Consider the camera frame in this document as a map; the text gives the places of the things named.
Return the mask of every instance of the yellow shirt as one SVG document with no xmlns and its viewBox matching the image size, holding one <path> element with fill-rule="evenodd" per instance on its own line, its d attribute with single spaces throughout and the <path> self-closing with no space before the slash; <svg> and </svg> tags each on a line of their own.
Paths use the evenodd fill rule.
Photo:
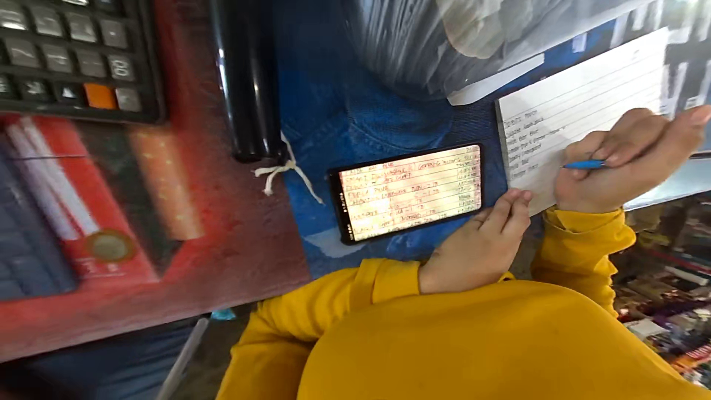
<svg viewBox="0 0 711 400">
<path fill-rule="evenodd" d="M 709 400 L 616 320 L 621 211 L 548 210 L 535 281 L 419 295 L 419 263 L 364 260 L 261 302 L 218 400 Z"/>
</svg>

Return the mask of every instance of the plastic bag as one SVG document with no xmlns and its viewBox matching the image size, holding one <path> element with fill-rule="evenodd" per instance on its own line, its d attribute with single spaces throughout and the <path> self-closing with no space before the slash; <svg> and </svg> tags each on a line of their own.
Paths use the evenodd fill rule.
<svg viewBox="0 0 711 400">
<path fill-rule="evenodd" d="M 366 67 L 438 100 L 652 0 L 343 0 Z"/>
</svg>

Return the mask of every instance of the hand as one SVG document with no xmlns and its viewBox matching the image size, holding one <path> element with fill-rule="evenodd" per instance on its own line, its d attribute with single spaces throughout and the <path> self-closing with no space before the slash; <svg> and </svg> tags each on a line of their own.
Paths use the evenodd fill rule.
<svg viewBox="0 0 711 400">
<path fill-rule="evenodd" d="M 530 191 L 510 189 L 473 216 L 419 269 L 419 292 L 452 293 L 496 283 L 513 262 L 530 224 Z"/>
<path fill-rule="evenodd" d="M 664 182 L 704 140 L 711 106 L 679 114 L 674 121 L 645 108 L 625 112 L 609 131 L 589 133 L 565 149 L 565 163 L 603 159 L 609 168 L 561 168 L 555 182 L 558 209 L 606 213 Z"/>
</svg>

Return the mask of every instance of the fingernail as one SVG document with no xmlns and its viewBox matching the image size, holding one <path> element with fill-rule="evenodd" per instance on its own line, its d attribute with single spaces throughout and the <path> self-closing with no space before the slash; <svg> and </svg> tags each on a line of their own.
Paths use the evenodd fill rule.
<svg viewBox="0 0 711 400">
<path fill-rule="evenodd" d="M 709 120 L 711 120 L 711 106 L 708 105 L 699 107 L 690 118 L 691 124 L 695 126 L 706 125 Z"/>
</svg>

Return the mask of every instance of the blue pen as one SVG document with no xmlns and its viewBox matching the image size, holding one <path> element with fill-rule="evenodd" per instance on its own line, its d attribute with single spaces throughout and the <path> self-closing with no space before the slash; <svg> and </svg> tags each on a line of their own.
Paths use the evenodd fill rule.
<svg viewBox="0 0 711 400">
<path fill-rule="evenodd" d="M 605 168 L 605 161 L 601 159 L 589 159 L 587 161 L 571 162 L 563 166 L 571 169 L 601 169 Z"/>
</svg>

